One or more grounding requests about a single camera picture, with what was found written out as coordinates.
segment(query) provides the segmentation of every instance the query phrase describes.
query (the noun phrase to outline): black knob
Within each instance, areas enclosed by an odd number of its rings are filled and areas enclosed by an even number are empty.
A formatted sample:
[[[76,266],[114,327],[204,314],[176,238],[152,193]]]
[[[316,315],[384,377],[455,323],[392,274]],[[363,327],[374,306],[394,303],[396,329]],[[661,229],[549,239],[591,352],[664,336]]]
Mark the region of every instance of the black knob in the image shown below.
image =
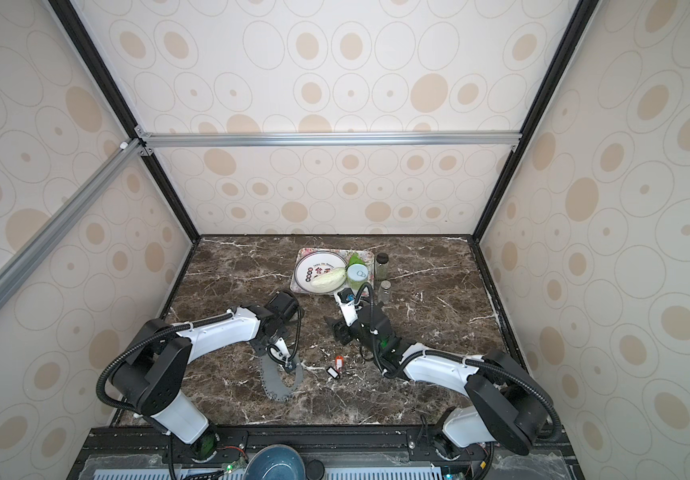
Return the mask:
[[[305,466],[305,476],[307,480],[321,480],[326,468],[320,460],[310,460]]]

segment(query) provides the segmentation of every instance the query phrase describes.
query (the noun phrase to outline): plastic container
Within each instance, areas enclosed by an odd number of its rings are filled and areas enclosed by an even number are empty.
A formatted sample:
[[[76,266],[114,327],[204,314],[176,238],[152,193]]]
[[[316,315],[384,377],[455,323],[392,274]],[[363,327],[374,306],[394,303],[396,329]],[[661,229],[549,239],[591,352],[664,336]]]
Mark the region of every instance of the plastic container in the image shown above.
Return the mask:
[[[390,258],[385,252],[380,252],[374,259],[374,281],[388,280],[388,262]]]
[[[353,293],[369,279],[369,268],[363,264],[353,264],[347,269],[347,284]]]
[[[377,299],[387,305],[390,303],[390,282],[388,280],[383,280],[379,283],[379,292],[377,293]]]

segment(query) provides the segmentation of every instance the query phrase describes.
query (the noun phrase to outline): green vegetable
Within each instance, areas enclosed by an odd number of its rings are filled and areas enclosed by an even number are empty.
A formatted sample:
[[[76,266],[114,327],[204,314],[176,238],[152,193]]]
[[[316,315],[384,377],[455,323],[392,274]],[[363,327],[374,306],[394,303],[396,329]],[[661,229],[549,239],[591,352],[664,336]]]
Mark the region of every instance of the green vegetable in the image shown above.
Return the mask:
[[[330,292],[339,287],[345,281],[345,269],[335,268],[331,272],[318,275],[310,281],[310,286],[321,292]]]
[[[353,254],[352,256],[350,256],[350,261],[348,261],[347,265],[350,268],[350,265],[355,265],[355,264],[365,265],[366,263],[364,263],[364,261],[361,260],[361,257],[358,256],[358,254]]]

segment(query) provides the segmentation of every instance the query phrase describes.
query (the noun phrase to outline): cabbage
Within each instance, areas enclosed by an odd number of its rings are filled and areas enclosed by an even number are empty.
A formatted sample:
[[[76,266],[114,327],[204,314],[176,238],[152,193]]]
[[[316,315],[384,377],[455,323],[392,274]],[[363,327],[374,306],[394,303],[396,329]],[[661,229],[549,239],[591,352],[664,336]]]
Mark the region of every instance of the cabbage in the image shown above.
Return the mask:
[[[335,268],[331,272],[311,279],[310,286],[321,292],[331,292],[345,281],[345,269]]]

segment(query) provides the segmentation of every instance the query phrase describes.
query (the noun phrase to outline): tray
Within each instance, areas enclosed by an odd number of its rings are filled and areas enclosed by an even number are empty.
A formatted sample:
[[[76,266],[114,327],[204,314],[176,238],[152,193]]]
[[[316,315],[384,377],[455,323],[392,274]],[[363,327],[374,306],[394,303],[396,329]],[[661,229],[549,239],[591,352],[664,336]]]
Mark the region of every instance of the tray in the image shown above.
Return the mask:
[[[358,256],[363,260],[363,263],[366,264],[366,268],[369,269],[369,283],[374,285],[374,254],[372,252],[369,252],[368,250],[342,250],[342,249],[336,249],[336,248],[310,248],[310,247],[304,247],[300,248],[300,251],[297,253],[297,258],[294,261],[294,269],[296,268],[297,264],[300,262],[300,260],[308,256],[310,254],[313,254],[315,252],[331,252],[333,254],[337,254],[341,256],[343,259],[345,259],[345,262],[347,263],[348,260],[350,260],[350,257],[353,254],[358,254]],[[297,282],[296,278],[294,278],[294,269],[292,269],[292,280],[291,280],[291,285],[290,288],[292,292],[294,293],[305,293],[307,295],[332,295],[334,293],[338,293],[341,290],[345,289],[348,287],[347,282],[343,283],[340,288],[335,290],[334,292],[330,293],[311,293],[308,292],[307,290],[304,290]]]

